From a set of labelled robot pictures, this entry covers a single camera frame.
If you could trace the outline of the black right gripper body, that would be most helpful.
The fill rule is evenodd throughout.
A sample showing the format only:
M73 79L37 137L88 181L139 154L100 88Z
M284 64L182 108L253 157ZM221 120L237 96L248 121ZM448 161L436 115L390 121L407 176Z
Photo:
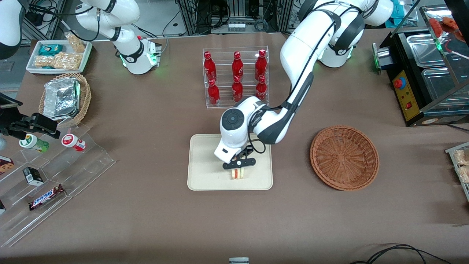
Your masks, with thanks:
M19 120L18 103L12 98L0 94L0 128L1 133L8 135L7 129Z

